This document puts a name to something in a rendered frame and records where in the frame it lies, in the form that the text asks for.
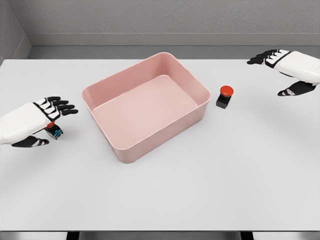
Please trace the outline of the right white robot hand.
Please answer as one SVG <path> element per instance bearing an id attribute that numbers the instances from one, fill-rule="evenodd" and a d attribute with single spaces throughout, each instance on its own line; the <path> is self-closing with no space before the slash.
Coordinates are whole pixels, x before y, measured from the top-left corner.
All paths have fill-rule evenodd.
<path id="1" fill-rule="evenodd" d="M 278 92 L 279 97 L 299 96 L 320 85 L 320 59 L 284 49 L 270 49 L 247 61 L 248 65 L 265 65 L 298 81 Z"/>

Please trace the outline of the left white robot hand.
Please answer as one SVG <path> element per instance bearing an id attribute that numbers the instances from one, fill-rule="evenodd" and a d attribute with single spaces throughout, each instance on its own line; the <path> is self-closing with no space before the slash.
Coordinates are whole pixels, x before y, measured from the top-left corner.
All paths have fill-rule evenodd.
<path id="1" fill-rule="evenodd" d="M 16 148 L 33 148 L 50 142 L 34 136 L 48 124 L 79 111 L 67 100 L 59 96 L 45 97 L 29 102 L 0 117 L 0 146 L 11 145 Z"/>

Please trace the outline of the pink rectangular plastic basket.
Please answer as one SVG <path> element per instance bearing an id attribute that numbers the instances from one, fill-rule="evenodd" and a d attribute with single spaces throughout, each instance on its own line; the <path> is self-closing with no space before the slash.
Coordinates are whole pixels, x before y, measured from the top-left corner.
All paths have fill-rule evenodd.
<path id="1" fill-rule="evenodd" d="M 85 87 L 81 97 L 118 160 L 129 164 L 200 121 L 211 94 L 160 52 Z"/>

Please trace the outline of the red button switch, blue base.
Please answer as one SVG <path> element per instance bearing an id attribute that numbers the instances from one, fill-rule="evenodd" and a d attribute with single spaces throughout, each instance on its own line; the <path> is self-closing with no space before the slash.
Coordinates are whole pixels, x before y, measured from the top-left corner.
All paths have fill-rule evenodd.
<path id="1" fill-rule="evenodd" d="M 55 140 L 57 140 L 61 136 L 61 134 L 63 134 L 62 129 L 57 124 L 55 124 L 54 121 L 48 124 L 44 130 Z"/>

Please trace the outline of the red button industrial switch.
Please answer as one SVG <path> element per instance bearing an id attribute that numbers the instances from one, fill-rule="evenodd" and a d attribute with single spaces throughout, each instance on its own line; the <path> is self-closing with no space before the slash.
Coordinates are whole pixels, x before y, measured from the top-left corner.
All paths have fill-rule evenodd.
<path id="1" fill-rule="evenodd" d="M 216 100 L 216 106 L 225 109 L 234 93 L 234 89 L 229 85 L 224 85 L 220 88 L 220 95 Z"/>

